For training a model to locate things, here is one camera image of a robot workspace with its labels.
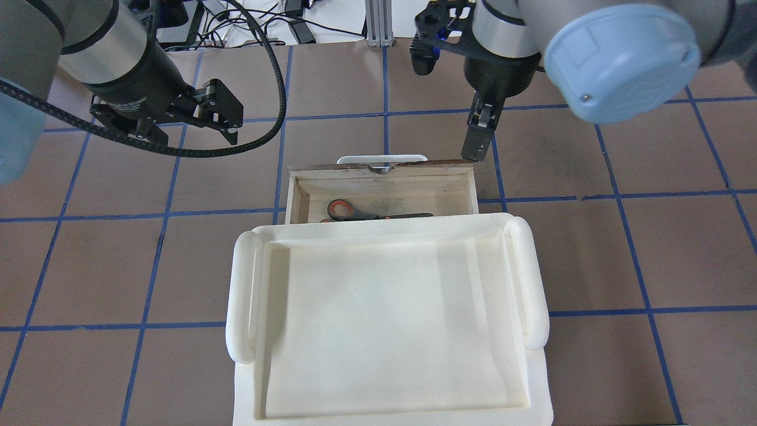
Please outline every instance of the wooden drawer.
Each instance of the wooden drawer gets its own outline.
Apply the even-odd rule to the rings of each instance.
[[[333,199],[379,215],[478,213],[473,164],[464,160],[395,164],[385,173],[366,164],[289,168],[286,224],[328,218]]]

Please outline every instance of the scissors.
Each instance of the scissors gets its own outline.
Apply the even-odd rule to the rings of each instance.
[[[375,219],[401,219],[401,218],[430,218],[431,213],[410,213],[408,215],[377,215],[359,210],[346,199],[333,199],[326,208],[332,220],[324,219],[321,222],[332,221],[373,221]]]

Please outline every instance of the white handle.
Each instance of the white handle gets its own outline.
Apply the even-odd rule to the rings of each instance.
[[[239,364],[255,360],[257,334],[253,314],[252,289],[260,283],[263,268],[263,240],[247,231],[234,245],[229,310],[226,313],[226,349]]]
[[[518,282],[525,312],[523,344],[527,349],[540,350],[550,335],[550,312],[544,285],[541,282],[539,262],[531,228],[523,218],[512,218],[505,224],[505,233],[512,239],[516,257]]]
[[[365,164],[365,163],[409,163],[413,161],[428,161],[425,155],[347,155],[336,161],[336,164]]]

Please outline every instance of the blue joint cap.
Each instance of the blue joint cap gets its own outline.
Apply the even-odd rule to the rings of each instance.
[[[0,185],[18,179],[26,170],[45,128],[45,117],[44,112],[0,94]]]
[[[699,68],[694,30],[654,5],[617,5],[563,27],[544,67],[571,110],[596,124],[652,111],[680,92]]]

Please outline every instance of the scissor handle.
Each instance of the scissor handle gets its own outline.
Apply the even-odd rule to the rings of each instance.
[[[333,199],[326,208],[333,219],[351,219],[355,215],[355,207],[346,199]]]

